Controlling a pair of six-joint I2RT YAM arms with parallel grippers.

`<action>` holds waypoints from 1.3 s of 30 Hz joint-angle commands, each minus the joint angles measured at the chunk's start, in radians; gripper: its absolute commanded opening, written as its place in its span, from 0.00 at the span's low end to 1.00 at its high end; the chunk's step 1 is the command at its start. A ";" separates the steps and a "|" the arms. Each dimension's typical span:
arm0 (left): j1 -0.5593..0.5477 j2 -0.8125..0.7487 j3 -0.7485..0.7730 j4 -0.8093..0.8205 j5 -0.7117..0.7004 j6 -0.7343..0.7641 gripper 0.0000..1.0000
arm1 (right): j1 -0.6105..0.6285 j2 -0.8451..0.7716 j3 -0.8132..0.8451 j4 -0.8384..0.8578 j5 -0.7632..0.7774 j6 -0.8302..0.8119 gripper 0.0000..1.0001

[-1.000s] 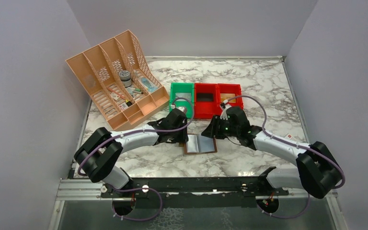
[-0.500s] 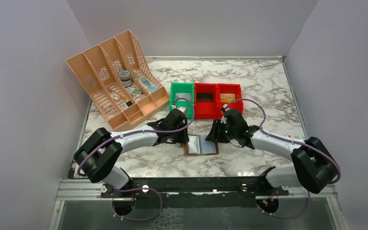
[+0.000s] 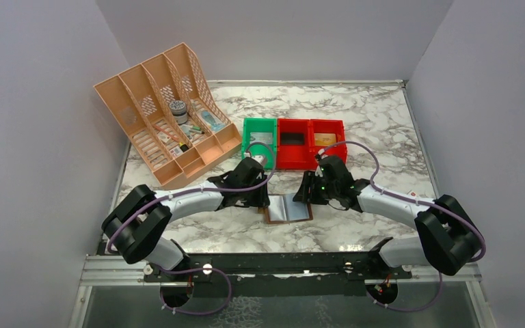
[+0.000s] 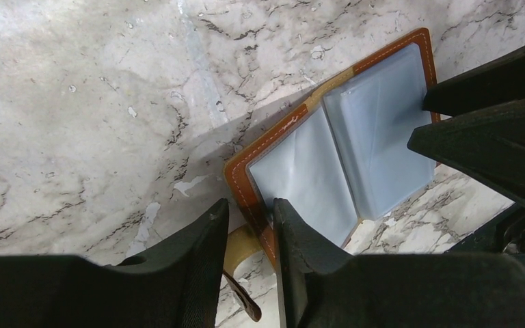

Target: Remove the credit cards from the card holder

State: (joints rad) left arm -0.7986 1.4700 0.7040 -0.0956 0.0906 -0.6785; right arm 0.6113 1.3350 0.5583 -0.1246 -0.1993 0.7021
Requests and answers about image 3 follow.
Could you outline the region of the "brown leather card holder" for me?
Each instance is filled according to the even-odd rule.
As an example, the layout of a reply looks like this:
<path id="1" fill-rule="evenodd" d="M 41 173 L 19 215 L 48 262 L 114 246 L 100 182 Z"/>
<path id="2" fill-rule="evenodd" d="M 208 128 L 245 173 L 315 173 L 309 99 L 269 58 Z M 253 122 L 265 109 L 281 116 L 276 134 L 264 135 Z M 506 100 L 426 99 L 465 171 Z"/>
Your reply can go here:
<path id="1" fill-rule="evenodd" d="M 259 208 L 266 224 L 290 224 L 312 221 L 312 208 L 309 204 L 294 202 L 294 193 L 271 194 L 268 207 Z"/>

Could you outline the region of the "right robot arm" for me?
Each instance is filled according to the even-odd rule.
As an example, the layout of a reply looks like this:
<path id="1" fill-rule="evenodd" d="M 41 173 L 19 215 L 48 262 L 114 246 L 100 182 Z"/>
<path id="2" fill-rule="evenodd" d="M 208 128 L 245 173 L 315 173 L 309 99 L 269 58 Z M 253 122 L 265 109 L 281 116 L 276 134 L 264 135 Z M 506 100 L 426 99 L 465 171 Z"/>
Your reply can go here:
<path id="1" fill-rule="evenodd" d="M 306 171 L 294 202 L 327 205 L 336 200 L 344 210 L 370 213 L 402 223 L 417 231 L 416 237 L 386 239 L 373 247 L 368 272 L 383 278 L 394 268 L 430 265 L 453 276 L 485 250 L 485 242 L 452 196 L 433 200 L 393 193 L 367 179 L 355 179 L 337 156 L 322 158 L 314 171 Z"/>

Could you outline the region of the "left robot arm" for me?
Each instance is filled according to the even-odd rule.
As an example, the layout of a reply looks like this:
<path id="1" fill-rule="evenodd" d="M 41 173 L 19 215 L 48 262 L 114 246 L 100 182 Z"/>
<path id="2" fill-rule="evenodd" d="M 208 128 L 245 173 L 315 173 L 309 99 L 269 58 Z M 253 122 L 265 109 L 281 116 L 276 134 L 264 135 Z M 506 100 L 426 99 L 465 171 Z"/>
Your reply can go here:
<path id="1" fill-rule="evenodd" d="M 177 242 L 163 237 L 167 225 L 230 207 L 267 207 L 271 176 L 256 159 L 247 157 L 233 170 L 193 187 L 153 191 L 141 184 L 103 221 L 107 249 L 115 249 L 128 264 L 145 260 L 161 267 L 170 280 L 180 280 L 187 274 L 188 256 Z"/>

